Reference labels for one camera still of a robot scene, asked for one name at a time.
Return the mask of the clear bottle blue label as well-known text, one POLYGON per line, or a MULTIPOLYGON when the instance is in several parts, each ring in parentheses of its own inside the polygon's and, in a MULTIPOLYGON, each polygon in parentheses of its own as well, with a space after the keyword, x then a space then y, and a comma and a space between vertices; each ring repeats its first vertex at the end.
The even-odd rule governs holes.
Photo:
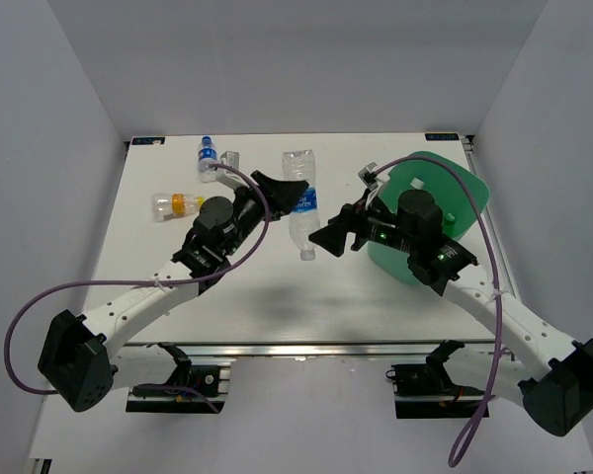
POLYGON ((307 189, 294 207, 289 220, 289 232, 302 261, 315 259, 315 245, 309 235, 320 228, 317 193, 315 187, 316 165, 311 149, 283 153, 283 178, 286 181, 307 181, 307 189))

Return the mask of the green plastic bin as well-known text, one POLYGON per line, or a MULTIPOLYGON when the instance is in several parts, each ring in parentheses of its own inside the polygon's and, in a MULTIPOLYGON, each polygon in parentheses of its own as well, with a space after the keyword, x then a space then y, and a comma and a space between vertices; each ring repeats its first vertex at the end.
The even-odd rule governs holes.
POLYGON ((460 240, 476 223, 470 204, 480 211, 490 191, 483 180, 457 163, 431 152, 415 152, 407 162, 388 170, 378 198, 396 224, 422 239, 445 234, 460 240))

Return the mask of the green soda bottle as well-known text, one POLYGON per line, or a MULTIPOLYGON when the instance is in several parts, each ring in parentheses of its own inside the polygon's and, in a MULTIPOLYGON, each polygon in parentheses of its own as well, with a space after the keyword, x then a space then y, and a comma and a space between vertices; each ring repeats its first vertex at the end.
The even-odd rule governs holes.
POLYGON ((456 230, 456 223, 457 217, 452 213, 446 213, 443 219, 443 230, 444 233, 449 236, 450 238, 455 238, 455 230, 456 230))

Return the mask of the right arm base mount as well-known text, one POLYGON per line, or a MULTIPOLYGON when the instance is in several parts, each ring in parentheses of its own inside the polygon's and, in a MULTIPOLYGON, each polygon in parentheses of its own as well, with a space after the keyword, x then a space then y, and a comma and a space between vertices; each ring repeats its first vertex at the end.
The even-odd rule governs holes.
POLYGON ((465 344, 442 342, 421 363, 398 363, 385 373, 392 384, 395 416, 399 420, 470 418, 484 393, 474 387, 456 385, 446 373, 445 363, 465 344))

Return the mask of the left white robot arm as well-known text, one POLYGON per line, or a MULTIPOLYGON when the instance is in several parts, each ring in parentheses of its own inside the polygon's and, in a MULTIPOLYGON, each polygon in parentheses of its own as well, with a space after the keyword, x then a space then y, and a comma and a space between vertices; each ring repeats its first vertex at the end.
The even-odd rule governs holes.
POLYGON ((120 388, 203 401, 216 396, 216 383, 207 384, 176 345, 127 342, 234 270, 229 257, 256 228, 266 230, 289 215, 308 188, 305 181, 279 181, 259 171, 240 179, 232 173, 221 167, 218 175, 233 197, 206 200, 181 248, 150 279, 130 283, 127 292, 95 309, 80 315, 65 310, 51 320, 38 369, 74 412, 120 388))

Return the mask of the clear bottle white label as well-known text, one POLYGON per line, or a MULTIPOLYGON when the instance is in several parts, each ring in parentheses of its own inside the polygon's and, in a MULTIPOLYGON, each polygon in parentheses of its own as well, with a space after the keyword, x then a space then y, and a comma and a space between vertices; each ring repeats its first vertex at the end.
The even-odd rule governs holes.
POLYGON ((424 188, 424 182, 417 178, 413 178, 410 182, 410 186, 416 190, 422 190, 424 188))

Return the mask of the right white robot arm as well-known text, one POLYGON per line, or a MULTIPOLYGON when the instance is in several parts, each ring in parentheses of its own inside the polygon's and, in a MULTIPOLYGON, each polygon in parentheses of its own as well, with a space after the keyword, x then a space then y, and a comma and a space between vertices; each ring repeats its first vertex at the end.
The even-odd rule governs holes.
POLYGON ((502 340, 516 358, 500 361, 494 392, 543 430, 565 436, 593 410, 593 339, 576 341, 494 289, 476 256, 444 232, 443 211, 428 192, 402 193, 396 211, 378 197, 361 197, 308 239, 340 257, 348 234, 355 236, 355 251, 373 242, 407 253, 421 283, 502 340))

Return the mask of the small bottle yellow cap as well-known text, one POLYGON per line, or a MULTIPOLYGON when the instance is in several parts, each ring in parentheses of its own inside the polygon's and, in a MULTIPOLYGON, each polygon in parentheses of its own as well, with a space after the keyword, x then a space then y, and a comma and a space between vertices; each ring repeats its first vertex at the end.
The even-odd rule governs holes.
POLYGON ((154 194, 151 198, 152 214, 157 222, 191 216, 200 211, 205 200, 192 194, 154 194))

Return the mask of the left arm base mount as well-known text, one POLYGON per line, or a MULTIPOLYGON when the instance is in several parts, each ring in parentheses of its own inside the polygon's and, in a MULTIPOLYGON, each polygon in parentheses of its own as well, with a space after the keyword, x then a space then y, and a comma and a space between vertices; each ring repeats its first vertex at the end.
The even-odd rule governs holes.
POLYGON ((218 415, 222 411, 229 381, 225 365, 192 361, 171 343, 146 348, 151 354, 140 368, 148 372, 128 391, 128 413, 218 415))

